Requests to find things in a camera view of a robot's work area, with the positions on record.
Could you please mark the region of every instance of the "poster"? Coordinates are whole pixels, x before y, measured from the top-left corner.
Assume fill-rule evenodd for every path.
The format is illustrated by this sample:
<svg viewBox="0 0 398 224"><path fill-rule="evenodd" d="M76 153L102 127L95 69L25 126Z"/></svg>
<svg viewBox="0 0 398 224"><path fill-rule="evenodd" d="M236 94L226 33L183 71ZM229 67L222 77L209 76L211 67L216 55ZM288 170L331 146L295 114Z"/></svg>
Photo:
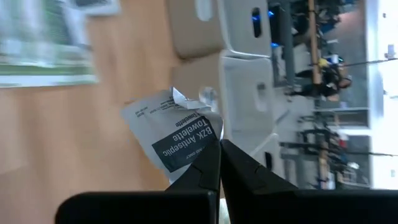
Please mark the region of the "poster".
<svg viewBox="0 0 398 224"><path fill-rule="evenodd" d="M68 0L0 0L0 88L96 83L91 59Z"/></svg>

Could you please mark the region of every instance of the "yellow object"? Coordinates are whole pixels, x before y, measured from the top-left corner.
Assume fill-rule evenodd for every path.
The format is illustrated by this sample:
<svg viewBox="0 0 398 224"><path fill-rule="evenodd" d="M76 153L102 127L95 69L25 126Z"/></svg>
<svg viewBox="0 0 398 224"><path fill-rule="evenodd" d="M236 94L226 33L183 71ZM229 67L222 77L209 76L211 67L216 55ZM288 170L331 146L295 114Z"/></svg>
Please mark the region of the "yellow object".
<svg viewBox="0 0 398 224"><path fill-rule="evenodd" d="M329 66L328 60L326 60L324 58L319 59L319 66L321 66L321 67Z"/></svg>

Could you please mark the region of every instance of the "red object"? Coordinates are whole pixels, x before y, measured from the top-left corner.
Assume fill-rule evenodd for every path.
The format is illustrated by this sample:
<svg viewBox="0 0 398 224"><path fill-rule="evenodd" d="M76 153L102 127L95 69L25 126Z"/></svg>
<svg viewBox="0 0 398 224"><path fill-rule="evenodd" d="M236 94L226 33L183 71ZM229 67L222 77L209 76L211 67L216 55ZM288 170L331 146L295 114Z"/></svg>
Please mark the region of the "red object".
<svg viewBox="0 0 398 224"><path fill-rule="evenodd" d="M340 147L347 147L347 143L342 139L339 140L338 144L340 145Z"/></svg>

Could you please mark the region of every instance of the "wooden table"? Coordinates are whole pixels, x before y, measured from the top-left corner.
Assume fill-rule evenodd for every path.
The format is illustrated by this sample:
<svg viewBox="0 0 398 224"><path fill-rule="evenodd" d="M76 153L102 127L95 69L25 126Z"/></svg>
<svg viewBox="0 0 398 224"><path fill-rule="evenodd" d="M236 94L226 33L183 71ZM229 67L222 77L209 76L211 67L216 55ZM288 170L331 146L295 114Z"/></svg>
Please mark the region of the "wooden table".
<svg viewBox="0 0 398 224"><path fill-rule="evenodd" d="M121 5L88 22L100 84L0 90L1 223L53 223L59 203L87 190L168 186L119 114L167 89L179 64L165 2Z"/></svg>

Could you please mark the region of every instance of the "torn foil packet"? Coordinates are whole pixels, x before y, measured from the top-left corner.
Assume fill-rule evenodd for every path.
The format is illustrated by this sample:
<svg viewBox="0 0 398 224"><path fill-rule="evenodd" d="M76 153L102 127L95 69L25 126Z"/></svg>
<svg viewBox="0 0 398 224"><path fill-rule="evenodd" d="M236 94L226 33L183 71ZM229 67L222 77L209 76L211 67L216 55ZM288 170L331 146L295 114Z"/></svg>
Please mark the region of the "torn foil packet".
<svg viewBox="0 0 398 224"><path fill-rule="evenodd" d="M170 182L176 181L207 144L220 139L223 121L211 108L176 89L135 101L121 112L145 154Z"/></svg>

